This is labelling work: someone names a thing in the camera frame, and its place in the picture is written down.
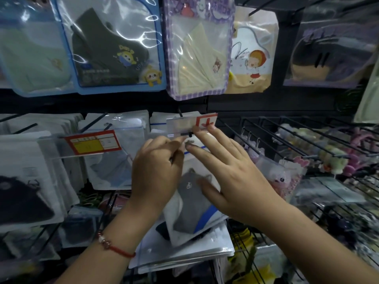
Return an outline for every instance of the blue border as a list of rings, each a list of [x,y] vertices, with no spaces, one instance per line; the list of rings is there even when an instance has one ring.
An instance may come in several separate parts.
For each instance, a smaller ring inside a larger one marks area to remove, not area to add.
[[[166,69],[164,64],[164,52],[163,52],[163,40],[162,40],[162,28],[161,28],[161,14],[159,10],[159,2],[158,0],[153,0],[155,2],[155,5],[151,5],[148,2],[144,2],[142,0],[136,0],[139,1],[141,4],[143,4],[150,14],[156,15],[158,19],[154,21],[155,26],[155,36],[157,38],[157,43],[160,42],[160,44],[157,44],[158,49],[158,62],[159,62],[159,69],[162,72],[161,81],[162,83],[159,85],[149,86],[149,84],[135,84],[135,85],[111,85],[111,86],[101,86],[101,87],[81,87],[79,85],[78,81],[78,74],[76,71],[76,67],[73,60],[73,54],[71,52],[69,42],[67,39],[67,36],[64,31],[64,24],[62,23],[62,17],[58,9],[58,3],[57,0],[50,0],[53,11],[55,14],[55,17],[59,20],[61,26],[60,26],[60,32],[62,38],[64,41],[64,48],[66,49],[66,52],[70,59],[70,67],[71,67],[71,75],[75,76],[73,78],[74,86],[77,90],[77,92],[81,95],[92,95],[92,94],[99,94],[99,93],[118,93],[118,92],[158,92],[160,90],[165,90],[167,83],[166,83]]]
[[[199,222],[196,225],[195,231],[193,232],[194,234],[201,229],[203,229],[206,225],[206,223],[210,220],[210,218],[213,216],[218,211],[218,209],[214,206],[211,205],[205,212],[204,214],[200,217]]]
[[[14,23],[14,24],[9,24],[7,26],[5,26],[3,24],[3,26],[0,26],[2,29],[5,29],[5,28],[12,28],[12,29],[22,29],[24,28],[24,26],[22,26],[21,22],[17,22],[17,23]],[[62,44],[63,44],[63,49],[65,49],[65,42],[61,39],[62,41]],[[68,94],[68,93],[75,93],[76,90],[72,87],[71,89],[66,89],[66,90],[59,90],[59,89],[51,89],[51,90],[43,90],[43,92],[38,92],[38,91],[42,91],[42,90],[36,90],[34,92],[30,92],[30,93],[26,93],[20,89],[17,88],[15,82],[12,80],[12,76],[8,73],[8,70],[7,70],[7,65],[6,65],[6,62],[4,61],[4,57],[3,57],[3,52],[1,51],[1,48],[0,48],[0,67],[3,71],[3,74],[5,75],[8,83],[11,85],[12,87],[12,90],[17,94],[17,95],[20,95],[20,96],[23,96],[25,98],[32,98],[32,97],[35,97],[35,96],[51,96],[51,95],[65,95],[65,94]],[[70,81],[67,83],[67,85],[69,85],[70,83],[72,84],[72,73],[71,73],[71,79]]]

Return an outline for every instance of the blue package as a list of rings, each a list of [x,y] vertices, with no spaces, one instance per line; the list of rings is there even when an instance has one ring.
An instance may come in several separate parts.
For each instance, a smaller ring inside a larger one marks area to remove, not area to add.
[[[0,66],[21,96],[75,92],[49,0],[0,0]]]
[[[166,88],[158,0],[52,0],[82,95]]]

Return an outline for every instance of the purple package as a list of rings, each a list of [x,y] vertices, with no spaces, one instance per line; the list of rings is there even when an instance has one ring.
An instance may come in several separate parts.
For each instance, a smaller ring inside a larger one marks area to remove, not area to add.
[[[309,5],[283,85],[356,87],[377,58],[378,9],[378,2],[367,0],[325,0]]]
[[[164,0],[168,93],[177,100],[226,90],[234,0]]]

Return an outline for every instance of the bracelet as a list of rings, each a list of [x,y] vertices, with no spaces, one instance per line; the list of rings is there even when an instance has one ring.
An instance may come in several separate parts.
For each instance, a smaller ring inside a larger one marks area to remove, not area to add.
[[[104,250],[112,250],[112,251],[116,252],[117,254],[120,254],[120,255],[122,255],[122,256],[124,256],[126,258],[134,258],[135,255],[136,255],[136,253],[129,254],[129,253],[121,250],[120,248],[112,246],[111,241],[105,239],[105,237],[103,235],[103,232],[101,230],[98,231],[97,237],[99,239],[99,243],[101,245],[103,245]]]

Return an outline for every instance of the forearm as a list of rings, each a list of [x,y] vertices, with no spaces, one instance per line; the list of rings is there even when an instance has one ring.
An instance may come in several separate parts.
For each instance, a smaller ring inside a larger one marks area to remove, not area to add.
[[[261,230],[274,241],[310,283],[374,284],[376,270],[296,207],[281,203],[270,207],[270,220]]]
[[[113,246],[130,254],[135,252],[141,239],[158,218],[158,215],[139,210],[132,203],[127,203],[103,232]],[[96,240],[62,274],[56,284],[118,284],[129,262],[129,258],[104,250]]]

